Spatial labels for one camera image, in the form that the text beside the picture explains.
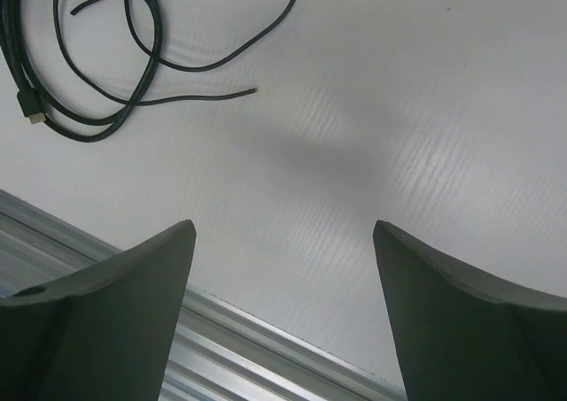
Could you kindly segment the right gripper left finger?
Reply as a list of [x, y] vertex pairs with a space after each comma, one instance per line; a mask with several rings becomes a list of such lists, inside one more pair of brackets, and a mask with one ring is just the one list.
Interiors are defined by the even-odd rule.
[[2, 399], [158, 399], [195, 244], [184, 220], [3, 298]]

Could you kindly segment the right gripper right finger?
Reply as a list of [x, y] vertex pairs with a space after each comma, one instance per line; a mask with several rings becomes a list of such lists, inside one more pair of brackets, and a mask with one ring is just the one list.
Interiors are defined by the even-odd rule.
[[410, 400], [564, 400], [566, 300], [378, 221], [377, 268]]

